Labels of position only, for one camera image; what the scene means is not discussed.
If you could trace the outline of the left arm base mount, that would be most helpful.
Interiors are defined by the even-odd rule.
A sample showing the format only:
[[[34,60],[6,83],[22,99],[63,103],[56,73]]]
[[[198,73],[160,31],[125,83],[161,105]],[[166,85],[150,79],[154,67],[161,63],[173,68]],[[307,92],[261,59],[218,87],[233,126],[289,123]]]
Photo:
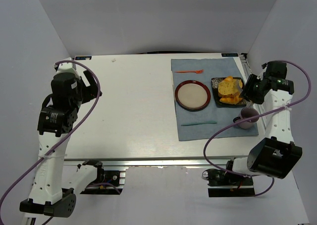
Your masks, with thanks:
[[[94,181],[81,192],[85,195],[119,195],[125,184],[124,170],[105,170],[103,181]]]

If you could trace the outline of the seeded bread slice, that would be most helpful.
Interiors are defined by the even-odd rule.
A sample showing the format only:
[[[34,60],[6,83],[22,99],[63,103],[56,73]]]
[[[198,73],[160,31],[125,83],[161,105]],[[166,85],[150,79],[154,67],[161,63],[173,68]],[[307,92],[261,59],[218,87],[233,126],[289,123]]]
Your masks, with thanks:
[[[234,79],[233,81],[221,81],[218,84],[218,95],[222,98],[231,98],[235,97],[239,91],[237,89],[237,80]]]

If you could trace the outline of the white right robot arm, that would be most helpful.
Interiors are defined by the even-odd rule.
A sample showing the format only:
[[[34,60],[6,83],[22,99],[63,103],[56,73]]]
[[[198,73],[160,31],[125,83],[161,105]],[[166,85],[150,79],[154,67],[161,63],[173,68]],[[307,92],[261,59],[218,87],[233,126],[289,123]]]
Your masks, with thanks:
[[[241,97],[264,105],[267,115],[264,138],[244,158],[227,162],[226,169],[239,174],[267,175],[283,179],[302,156],[302,148],[294,143],[289,104],[294,83],[287,80],[287,63],[270,61],[263,73],[251,74]]]

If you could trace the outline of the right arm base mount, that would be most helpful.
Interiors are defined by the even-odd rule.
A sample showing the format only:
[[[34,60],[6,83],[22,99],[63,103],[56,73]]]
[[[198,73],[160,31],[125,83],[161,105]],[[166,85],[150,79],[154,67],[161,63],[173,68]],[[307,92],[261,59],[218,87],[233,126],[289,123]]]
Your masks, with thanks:
[[[255,195],[252,178],[243,177],[218,169],[207,169],[202,178],[208,182],[210,198],[253,197]]]

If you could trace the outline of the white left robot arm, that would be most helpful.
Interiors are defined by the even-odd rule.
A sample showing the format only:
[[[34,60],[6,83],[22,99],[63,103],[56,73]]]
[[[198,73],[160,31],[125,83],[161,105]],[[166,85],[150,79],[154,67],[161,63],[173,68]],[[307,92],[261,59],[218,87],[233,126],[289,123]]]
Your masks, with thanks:
[[[49,217],[67,218],[76,205],[76,196],[93,182],[104,179],[103,164],[85,161],[65,184],[62,171],[70,136],[87,119],[77,122],[82,104],[97,102],[102,95],[96,75],[85,67],[86,86],[76,71],[83,64],[74,60],[55,63],[56,73],[51,81],[52,93],[42,104],[37,131],[39,133],[39,163],[31,192],[19,206],[21,212]]]

